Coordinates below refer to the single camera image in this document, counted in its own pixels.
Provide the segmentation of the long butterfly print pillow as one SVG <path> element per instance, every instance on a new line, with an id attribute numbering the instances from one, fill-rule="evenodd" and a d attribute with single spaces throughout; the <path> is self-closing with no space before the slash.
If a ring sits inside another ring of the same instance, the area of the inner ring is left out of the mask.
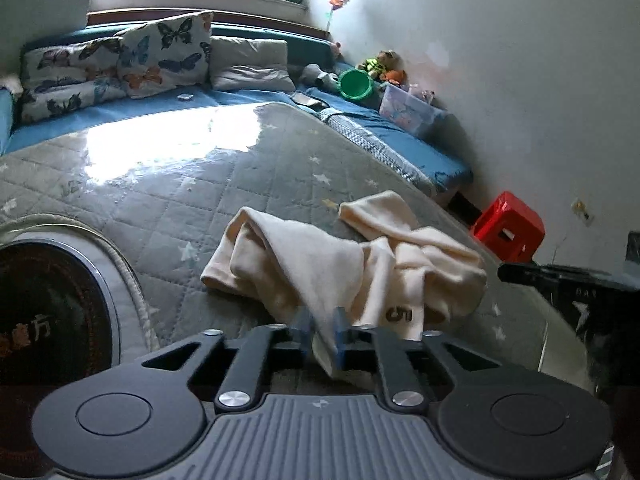
<path id="1" fill-rule="evenodd" d="M 122 40 L 107 37 L 30 50 L 23 55 L 22 121 L 58 118 L 124 98 L 117 64 Z"/>

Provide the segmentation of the green plastic bucket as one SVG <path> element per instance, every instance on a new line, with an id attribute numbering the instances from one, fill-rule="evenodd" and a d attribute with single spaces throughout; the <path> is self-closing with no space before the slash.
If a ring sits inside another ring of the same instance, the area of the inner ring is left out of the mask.
<path id="1" fill-rule="evenodd" d="M 363 101 L 373 91 L 373 80 L 364 70 L 350 68 L 338 76 L 338 91 L 349 101 Z"/>

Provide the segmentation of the grey plush toy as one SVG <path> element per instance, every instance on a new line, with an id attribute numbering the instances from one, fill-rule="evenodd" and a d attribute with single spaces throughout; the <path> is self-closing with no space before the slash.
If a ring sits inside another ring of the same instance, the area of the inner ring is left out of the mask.
<path id="1" fill-rule="evenodd" d="M 334 73 L 326 72 L 318 64 L 306 65 L 299 76 L 299 83 L 307 87 L 316 87 L 325 92 L 338 93 L 340 85 L 338 76 Z"/>

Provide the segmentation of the colourful pinwheel toy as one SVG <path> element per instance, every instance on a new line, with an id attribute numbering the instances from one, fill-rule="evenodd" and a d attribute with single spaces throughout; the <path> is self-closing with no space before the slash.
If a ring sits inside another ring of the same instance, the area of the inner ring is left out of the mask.
<path id="1" fill-rule="evenodd" d="M 349 3 L 349 1 L 350 0 L 329 0 L 330 10 L 328 14 L 326 14 L 326 34 L 327 35 L 329 35 L 330 33 L 330 27 L 331 27 L 334 13 L 337 10 L 343 9 L 344 6 L 346 6 L 346 4 Z"/>

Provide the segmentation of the grey plain pillow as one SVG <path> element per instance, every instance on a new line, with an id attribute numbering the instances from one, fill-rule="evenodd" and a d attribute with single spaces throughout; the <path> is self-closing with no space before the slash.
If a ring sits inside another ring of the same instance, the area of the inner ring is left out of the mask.
<path id="1" fill-rule="evenodd" d="M 213 36 L 209 45 L 209 80 L 215 90 L 295 91 L 284 40 Z"/>

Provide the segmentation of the red plastic stool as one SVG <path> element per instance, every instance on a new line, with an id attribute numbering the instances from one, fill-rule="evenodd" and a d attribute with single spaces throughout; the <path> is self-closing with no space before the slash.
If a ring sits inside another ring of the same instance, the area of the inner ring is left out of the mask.
<path id="1" fill-rule="evenodd" d="M 506 191 L 480 215 L 471 234 L 501 261 L 529 263 L 546 230 L 536 211 Z"/>

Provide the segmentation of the grey quilted star table cover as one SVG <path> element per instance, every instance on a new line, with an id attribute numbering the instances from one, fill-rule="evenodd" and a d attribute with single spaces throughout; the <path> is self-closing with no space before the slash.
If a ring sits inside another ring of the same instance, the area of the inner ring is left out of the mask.
<path id="1" fill-rule="evenodd" d="M 341 203 L 398 193 L 420 226 L 466 246 L 468 231 L 397 172 L 282 103 L 180 107 L 65 136 L 1 159 L 1 238 L 58 240 L 114 287 L 124 361 L 209 327 L 230 337 L 268 321 L 200 276 L 243 207 L 350 240 Z"/>

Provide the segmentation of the stuffed toy animals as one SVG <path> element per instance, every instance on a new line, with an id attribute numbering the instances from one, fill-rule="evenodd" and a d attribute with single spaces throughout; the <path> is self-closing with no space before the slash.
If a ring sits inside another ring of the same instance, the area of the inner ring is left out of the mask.
<path id="1" fill-rule="evenodd" d="M 377 82 L 387 82 L 400 87 L 407 79 L 407 74 L 400 68 L 400 57 L 393 50 L 382 50 L 374 58 L 366 58 L 357 65 Z"/>

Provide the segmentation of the large butterfly print pillow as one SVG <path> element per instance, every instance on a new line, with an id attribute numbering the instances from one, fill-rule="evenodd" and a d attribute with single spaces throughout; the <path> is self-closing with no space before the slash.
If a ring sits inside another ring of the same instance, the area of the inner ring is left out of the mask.
<path id="1" fill-rule="evenodd" d="M 119 34 L 117 73 L 131 99 L 204 84 L 212 12 L 189 13 L 129 27 Z"/>

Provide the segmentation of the black round cooktop plate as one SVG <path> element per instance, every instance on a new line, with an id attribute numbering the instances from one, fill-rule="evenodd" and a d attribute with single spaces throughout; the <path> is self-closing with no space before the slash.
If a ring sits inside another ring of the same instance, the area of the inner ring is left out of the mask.
<path id="1" fill-rule="evenodd" d="M 37 478 L 49 468 L 32 415 L 50 392 L 120 361 L 106 281 L 73 247 L 18 240 L 1 248 L 1 472 Z"/>

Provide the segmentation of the cream garment with number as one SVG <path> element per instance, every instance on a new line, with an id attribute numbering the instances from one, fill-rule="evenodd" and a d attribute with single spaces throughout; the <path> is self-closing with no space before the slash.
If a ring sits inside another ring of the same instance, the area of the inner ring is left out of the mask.
<path id="1" fill-rule="evenodd" d="M 478 252 L 432 226 L 420 226 L 393 191 L 342 203 L 338 218 L 359 233 L 345 240 L 308 223 L 250 207 L 230 220 L 203 284 L 261 302 L 280 323 L 307 309 L 316 323 L 312 352 L 332 377 L 337 366 L 333 321 L 344 308 L 353 326 L 387 327 L 417 341 L 480 305 L 487 283 Z"/>

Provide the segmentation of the clear plastic storage box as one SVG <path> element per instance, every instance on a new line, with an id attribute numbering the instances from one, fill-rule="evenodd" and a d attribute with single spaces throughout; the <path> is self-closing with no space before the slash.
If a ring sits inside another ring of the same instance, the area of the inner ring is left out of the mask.
<path id="1" fill-rule="evenodd" d="M 448 116 L 444 110 L 396 86 L 385 88 L 378 114 L 421 140 L 440 128 Z"/>

